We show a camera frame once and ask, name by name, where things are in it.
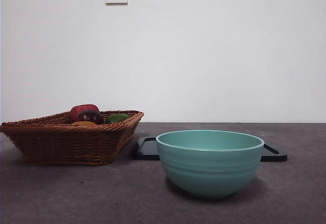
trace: teal bowl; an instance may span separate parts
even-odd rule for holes
[[[156,137],[159,158],[178,187],[203,198],[224,198],[246,186],[257,171],[264,141],[217,130],[185,130]]]

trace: brown wicker basket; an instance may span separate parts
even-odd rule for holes
[[[3,132],[28,164],[105,165],[133,138],[144,113],[136,110],[101,111],[103,118],[125,113],[123,122],[94,126],[68,124],[69,112],[2,123]]]

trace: bowl rim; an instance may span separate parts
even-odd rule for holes
[[[249,136],[249,137],[253,137],[255,139],[258,139],[260,141],[259,145],[253,146],[253,147],[248,147],[248,148],[243,148],[243,149],[192,149],[192,148],[187,148],[187,147],[181,147],[181,146],[176,146],[176,145],[170,145],[170,144],[166,144],[164,142],[162,142],[159,137],[166,135],[166,134],[172,134],[172,133],[176,133],[176,132],[187,132],[187,131],[213,131],[213,132],[227,132],[227,133],[233,133],[233,134],[240,134],[240,135],[244,135],[244,136]],[[246,134],[246,133],[242,133],[242,132],[236,132],[236,131],[224,131],[224,130],[205,130],[205,129],[196,129],[196,130],[178,130],[178,131],[169,131],[169,132],[165,132],[162,133],[158,136],[156,136],[156,141],[159,144],[168,146],[168,147],[172,147],[172,148],[177,148],[177,149],[186,149],[186,150],[192,150],[192,151],[206,151],[206,152],[234,152],[234,151],[245,151],[245,150],[252,150],[252,149],[257,149],[260,147],[263,147],[265,144],[265,141],[257,136],[253,136],[250,134]]]

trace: black tray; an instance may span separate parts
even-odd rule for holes
[[[139,139],[133,149],[133,156],[140,160],[159,160],[156,137],[150,136]],[[285,160],[287,160],[287,153],[270,143],[265,143],[260,161],[267,162]]]

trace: gray table surface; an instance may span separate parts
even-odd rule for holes
[[[222,199],[195,198],[159,161],[130,157],[140,137],[184,129],[249,133],[288,152]],[[326,124],[140,123],[105,166],[27,166],[2,136],[1,223],[326,223]]]

